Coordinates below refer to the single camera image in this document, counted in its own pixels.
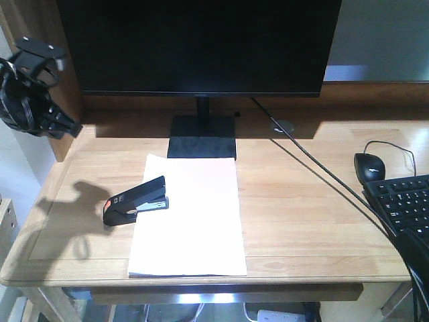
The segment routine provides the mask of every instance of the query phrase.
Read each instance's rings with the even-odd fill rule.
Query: sheet of paper
[[[234,159],[147,156],[143,181],[159,176],[170,208],[137,216],[128,274],[246,275]]]

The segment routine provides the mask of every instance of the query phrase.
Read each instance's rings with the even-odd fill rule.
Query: wooden desk
[[[89,287],[95,296],[104,294],[112,301],[118,299],[118,291],[130,296],[157,290],[180,293],[187,286],[204,294],[215,286],[222,286],[222,293],[230,286],[240,294],[267,294],[274,287],[278,294],[290,291],[284,298],[278,295],[279,301],[299,292],[298,301],[339,301],[356,299],[361,283],[409,280],[397,252],[361,214],[368,211],[291,142],[272,134],[269,121],[257,109],[241,111],[236,120],[248,275],[128,278],[134,225],[105,227],[102,206],[109,196],[141,183],[147,154],[166,156],[172,113],[162,114],[87,115],[82,133],[65,161],[54,165],[6,259],[3,284]],[[307,137],[299,141],[308,151],[358,192],[353,155],[372,139],[413,150],[418,173],[429,172],[429,121],[424,110],[410,115],[383,109],[309,108],[273,114],[294,121],[297,137]],[[312,129],[316,131],[311,138]],[[401,151],[374,144],[368,152],[385,160],[388,178],[412,175]]]

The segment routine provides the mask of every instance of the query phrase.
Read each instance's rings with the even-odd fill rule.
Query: keyboard
[[[396,234],[409,227],[429,245],[429,174],[367,182],[363,188]]]

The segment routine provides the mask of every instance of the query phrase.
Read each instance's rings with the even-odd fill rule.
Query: black mouse
[[[378,156],[368,153],[355,154],[355,170],[361,184],[384,180],[386,174],[383,161]]]

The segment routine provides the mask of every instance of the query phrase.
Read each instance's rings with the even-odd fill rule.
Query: monitor base
[[[167,158],[234,158],[235,122],[232,116],[177,115],[172,121]]]

